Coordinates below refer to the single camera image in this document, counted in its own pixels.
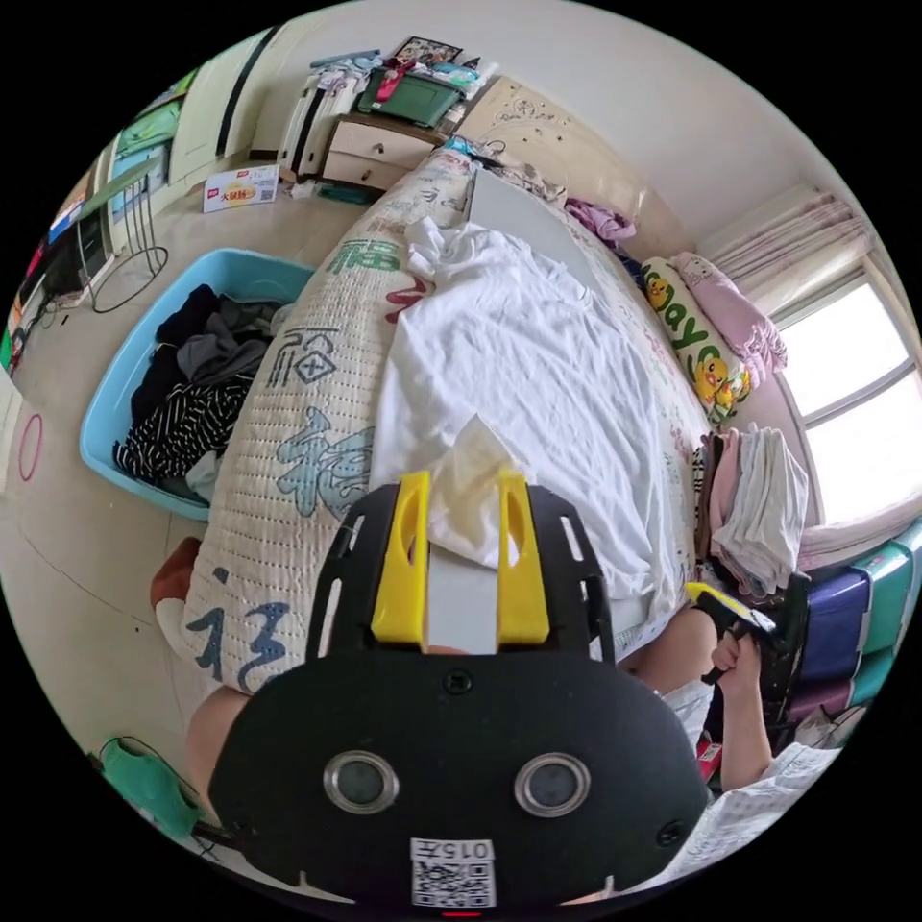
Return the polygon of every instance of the curtain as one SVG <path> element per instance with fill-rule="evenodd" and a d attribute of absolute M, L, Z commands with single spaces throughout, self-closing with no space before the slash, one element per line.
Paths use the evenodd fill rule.
<path fill-rule="evenodd" d="M 711 255 L 766 316 L 870 252 L 873 234 L 832 193 L 814 193 Z"/>

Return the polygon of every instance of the human hand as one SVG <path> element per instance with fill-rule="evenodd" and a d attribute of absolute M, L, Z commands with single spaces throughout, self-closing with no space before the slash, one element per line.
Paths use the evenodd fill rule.
<path fill-rule="evenodd" d="M 711 654 L 711 660 L 723 670 L 717 684 L 724 698 L 759 694 L 762 662 L 759 648 L 748 634 L 736 638 L 727 631 Z"/>

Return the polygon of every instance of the blue chinese character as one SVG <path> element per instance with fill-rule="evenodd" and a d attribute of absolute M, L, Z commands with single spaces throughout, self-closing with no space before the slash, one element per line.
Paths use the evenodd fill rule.
<path fill-rule="evenodd" d="M 247 685 L 247 676 L 259 666 L 266 666 L 280 660 L 285 653 L 285 644 L 275 639 L 276 628 L 279 622 L 290 611 L 285 602 L 269 602 L 266 605 L 259 605 L 251 612 L 247 612 L 247 618 L 250 615 L 262 615 L 266 618 L 259 633 L 254 641 L 250 644 L 250 651 L 256 654 L 256 657 L 244 666 L 237 673 L 237 685 L 242 692 L 252 694 L 253 689 Z"/>
<path fill-rule="evenodd" d="M 341 522 L 368 490 L 375 430 L 371 426 L 331 445 L 324 435 L 329 428 L 320 410 L 307 410 L 307 426 L 279 446 L 279 461 L 295 467 L 276 483 L 280 492 L 295 495 L 298 512 L 305 518 L 314 514 L 319 497 Z"/>
<path fill-rule="evenodd" d="M 186 630 L 209 631 L 208 640 L 201 656 L 195 658 L 196 664 L 202 669 L 211 669 L 211 678 L 221 682 L 221 639 L 224 635 L 224 609 L 212 608 L 201 618 L 190 621 Z"/>

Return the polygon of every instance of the black device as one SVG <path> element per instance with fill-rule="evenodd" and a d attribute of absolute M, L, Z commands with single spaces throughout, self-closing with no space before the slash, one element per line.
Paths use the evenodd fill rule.
<path fill-rule="evenodd" d="M 576 510 L 501 478 L 498 653 L 425 656 L 427 490 L 414 474 L 352 506 L 318 581 L 306 662 L 230 729 L 208 790 L 223 827 L 279 881 L 303 873 L 406 917 L 538 910 L 609 877 L 615 890 L 648 880 L 708 792 L 676 714 L 616 668 Z"/>

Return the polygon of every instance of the label sticker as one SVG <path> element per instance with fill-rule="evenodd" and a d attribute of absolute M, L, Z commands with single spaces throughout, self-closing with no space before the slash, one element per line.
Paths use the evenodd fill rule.
<path fill-rule="evenodd" d="M 413 905 L 488 909 L 497 904 L 489 839 L 411 838 Z"/>

